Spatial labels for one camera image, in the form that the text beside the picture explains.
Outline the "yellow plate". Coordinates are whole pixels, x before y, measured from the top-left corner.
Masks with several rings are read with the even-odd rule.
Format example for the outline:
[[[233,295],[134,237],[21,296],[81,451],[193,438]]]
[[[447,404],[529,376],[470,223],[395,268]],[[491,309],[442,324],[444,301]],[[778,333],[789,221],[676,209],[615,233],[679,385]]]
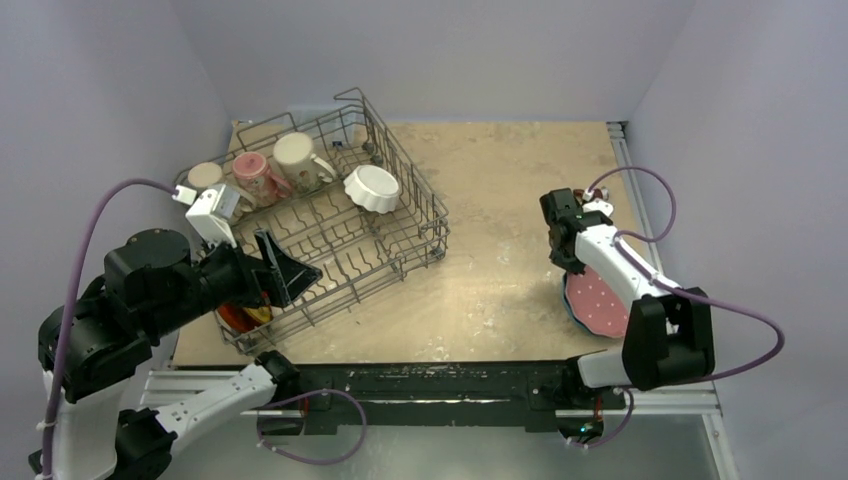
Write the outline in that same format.
[[[267,324],[274,318],[272,307],[270,305],[263,305],[255,308],[244,307],[243,310],[250,318],[253,319],[254,322],[260,325]]]

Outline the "red-orange plate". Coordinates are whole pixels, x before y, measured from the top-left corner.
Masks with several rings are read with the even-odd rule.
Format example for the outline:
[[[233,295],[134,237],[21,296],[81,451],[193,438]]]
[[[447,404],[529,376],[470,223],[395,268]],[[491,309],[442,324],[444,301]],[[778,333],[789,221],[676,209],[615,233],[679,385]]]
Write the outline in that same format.
[[[247,333],[257,328],[257,322],[244,308],[224,304],[216,310],[223,322],[237,333]]]

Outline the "pink polka dot plate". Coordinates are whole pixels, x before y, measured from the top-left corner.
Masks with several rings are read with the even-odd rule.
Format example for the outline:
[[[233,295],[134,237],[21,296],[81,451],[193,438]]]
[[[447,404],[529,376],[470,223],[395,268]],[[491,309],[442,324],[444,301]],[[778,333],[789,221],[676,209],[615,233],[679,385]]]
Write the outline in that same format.
[[[609,285],[589,267],[582,275],[568,274],[567,297],[577,317],[602,337],[622,339],[629,310]]]

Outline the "white floral mug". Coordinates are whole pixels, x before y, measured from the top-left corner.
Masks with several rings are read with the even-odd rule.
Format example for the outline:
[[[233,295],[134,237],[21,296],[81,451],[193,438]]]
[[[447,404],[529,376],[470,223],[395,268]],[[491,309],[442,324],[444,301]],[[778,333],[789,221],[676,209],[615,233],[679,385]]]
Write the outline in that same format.
[[[315,150],[312,137],[293,132],[279,138],[272,150],[273,158],[295,191],[307,194],[334,182],[338,173]]]

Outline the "pink patterned mug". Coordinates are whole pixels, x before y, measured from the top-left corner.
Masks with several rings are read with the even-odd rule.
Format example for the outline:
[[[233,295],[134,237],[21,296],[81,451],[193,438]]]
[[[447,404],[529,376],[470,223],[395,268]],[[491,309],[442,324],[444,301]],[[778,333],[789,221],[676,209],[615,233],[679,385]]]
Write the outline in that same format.
[[[293,195],[292,186],[271,167],[261,153],[246,152],[232,162],[232,174],[238,185],[256,199],[258,207],[268,207]]]

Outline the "white bowl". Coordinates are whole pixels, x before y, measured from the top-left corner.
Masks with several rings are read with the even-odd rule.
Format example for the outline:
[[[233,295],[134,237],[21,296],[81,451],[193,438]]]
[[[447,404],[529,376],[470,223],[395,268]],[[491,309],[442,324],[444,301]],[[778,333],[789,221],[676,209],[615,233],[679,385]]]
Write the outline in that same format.
[[[386,214],[396,209],[400,184],[387,170],[375,165],[360,165],[343,181],[351,201],[370,212]]]

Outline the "beige mug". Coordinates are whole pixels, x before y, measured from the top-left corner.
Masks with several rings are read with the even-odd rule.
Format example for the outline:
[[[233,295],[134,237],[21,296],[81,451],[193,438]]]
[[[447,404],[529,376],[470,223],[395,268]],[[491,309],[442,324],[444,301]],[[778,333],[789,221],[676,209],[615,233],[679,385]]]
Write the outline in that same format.
[[[188,185],[202,192],[215,184],[225,184],[231,187],[240,196],[238,205],[235,207],[230,222],[234,223],[243,216],[252,213],[258,208],[256,198],[237,184],[235,180],[227,179],[223,168],[214,162],[202,162],[193,166],[187,174]]]

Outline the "blue plate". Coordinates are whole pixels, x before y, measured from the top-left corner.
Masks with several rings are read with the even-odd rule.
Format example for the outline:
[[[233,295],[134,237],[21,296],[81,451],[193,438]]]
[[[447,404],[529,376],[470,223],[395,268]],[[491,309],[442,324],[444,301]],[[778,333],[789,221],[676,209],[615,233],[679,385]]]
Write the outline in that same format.
[[[595,331],[593,331],[593,330],[589,329],[589,328],[587,327],[587,325],[586,325],[585,323],[583,323],[583,322],[582,322],[582,321],[581,321],[581,320],[577,317],[577,315],[574,313],[574,310],[573,310],[572,304],[570,303],[570,301],[569,301],[569,299],[568,299],[568,297],[567,297],[567,285],[568,285],[568,278],[569,278],[569,274],[568,274],[568,273],[564,273],[564,274],[563,274],[563,276],[562,276],[562,282],[561,282],[561,290],[562,290],[562,293],[561,293],[561,296],[560,296],[560,298],[561,298],[561,300],[562,300],[563,307],[564,307],[564,309],[565,309],[565,311],[566,311],[566,313],[567,313],[568,317],[569,317],[569,318],[570,318],[573,322],[575,322],[575,323],[576,323],[576,324],[577,324],[577,325],[578,325],[578,326],[579,326],[579,327],[580,327],[583,331],[585,331],[586,333],[591,334],[591,335],[594,335],[594,336],[596,336],[596,337],[602,337],[602,334],[597,333],[597,332],[595,332]]]

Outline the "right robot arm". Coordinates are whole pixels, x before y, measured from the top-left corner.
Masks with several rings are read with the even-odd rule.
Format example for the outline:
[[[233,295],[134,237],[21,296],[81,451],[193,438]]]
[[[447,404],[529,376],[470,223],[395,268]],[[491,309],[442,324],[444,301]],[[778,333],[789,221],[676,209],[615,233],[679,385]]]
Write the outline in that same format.
[[[573,191],[550,191],[539,199],[548,227],[549,259],[566,273],[563,296],[595,296],[594,308],[613,304],[623,313],[586,313],[588,326],[624,321],[619,349],[585,354],[569,362],[561,381],[564,399],[584,407],[601,388],[640,390],[699,381],[715,368],[712,318],[698,288],[661,287],[664,277],[621,240],[604,209],[578,202]]]

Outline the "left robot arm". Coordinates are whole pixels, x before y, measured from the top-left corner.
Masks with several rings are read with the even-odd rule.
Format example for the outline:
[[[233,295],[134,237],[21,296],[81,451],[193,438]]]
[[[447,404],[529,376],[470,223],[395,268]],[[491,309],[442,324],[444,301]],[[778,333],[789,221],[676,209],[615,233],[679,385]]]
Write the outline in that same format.
[[[110,251],[104,271],[73,291],[38,333],[49,402],[43,445],[29,456],[39,479],[155,479],[185,447],[241,412],[292,405],[298,370],[282,354],[261,353],[222,384],[157,409],[121,407],[139,365],[161,339],[204,314],[233,307],[283,308],[323,274],[290,257],[272,234],[254,234],[251,257],[223,243],[192,258],[187,239],[167,229],[139,232]]]

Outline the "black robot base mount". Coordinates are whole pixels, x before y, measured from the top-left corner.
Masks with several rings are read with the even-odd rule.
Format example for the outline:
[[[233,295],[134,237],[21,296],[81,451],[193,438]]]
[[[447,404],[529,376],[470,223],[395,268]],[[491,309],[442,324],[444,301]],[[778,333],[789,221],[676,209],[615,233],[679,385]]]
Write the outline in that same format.
[[[521,427],[594,440],[611,388],[584,389],[569,360],[301,364],[257,410],[267,436],[334,435],[341,426]]]

